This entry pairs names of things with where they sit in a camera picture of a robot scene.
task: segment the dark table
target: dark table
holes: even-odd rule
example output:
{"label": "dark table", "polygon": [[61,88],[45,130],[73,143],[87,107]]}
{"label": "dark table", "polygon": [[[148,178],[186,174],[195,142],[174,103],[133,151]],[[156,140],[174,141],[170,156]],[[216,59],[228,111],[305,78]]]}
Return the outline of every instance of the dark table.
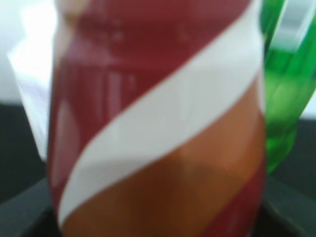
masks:
{"label": "dark table", "polygon": [[[45,164],[22,106],[0,105],[0,237],[58,237]],[[267,177],[254,237],[316,236],[316,121],[301,120],[287,161]]]}

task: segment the red stripe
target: red stripe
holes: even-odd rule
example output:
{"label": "red stripe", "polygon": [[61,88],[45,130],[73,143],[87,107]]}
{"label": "red stripe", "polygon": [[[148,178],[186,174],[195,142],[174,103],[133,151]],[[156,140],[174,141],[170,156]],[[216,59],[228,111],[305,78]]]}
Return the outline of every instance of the red stripe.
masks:
{"label": "red stripe", "polygon": [[201,237],[246,237],[249,235],[261,204],[265,167],[265,162],[263,162],[248,184],[217,216]]}
{"label": "red stripe", "polygon": [[48,174],[56,208],[89,140],[225,30],[249,2],[92,0],[54,74]]}

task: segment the orange stripe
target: orange stripe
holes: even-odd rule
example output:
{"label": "orange stripe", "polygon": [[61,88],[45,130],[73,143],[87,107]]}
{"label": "orange stripe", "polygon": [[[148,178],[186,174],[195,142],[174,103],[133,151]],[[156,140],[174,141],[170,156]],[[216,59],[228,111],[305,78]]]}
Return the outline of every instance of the orange stripe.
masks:
{"label": "orange stripe", "polygon": [[64,236],[202,233],[262,163],[264,118],[258,81],[204,132],[80,206],[65,221]]}

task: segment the white diagonal stripe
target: white diagonal stripe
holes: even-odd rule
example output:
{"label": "white diagonal stripe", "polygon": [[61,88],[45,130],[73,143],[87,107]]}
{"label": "white diagonal stripe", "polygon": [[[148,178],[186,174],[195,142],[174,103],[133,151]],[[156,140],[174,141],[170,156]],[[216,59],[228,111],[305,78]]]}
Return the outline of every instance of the white diagonal stripe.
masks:
{"label": "white diagonal stripe", "polygon": [[94,137],[65,187],[59,225],[86,200],[181,146],[249,88],[262,65],[260,0]]}

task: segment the green bottle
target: green bottle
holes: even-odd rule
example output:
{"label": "green bottle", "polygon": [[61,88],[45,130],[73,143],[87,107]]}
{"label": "green bottle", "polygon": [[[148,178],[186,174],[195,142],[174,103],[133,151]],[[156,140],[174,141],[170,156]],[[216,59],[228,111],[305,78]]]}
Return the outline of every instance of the green bottle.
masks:
{"label": "green bottle", "polygon": [[288,155],[316,87],[316,0],[264,0],[267,169]]}

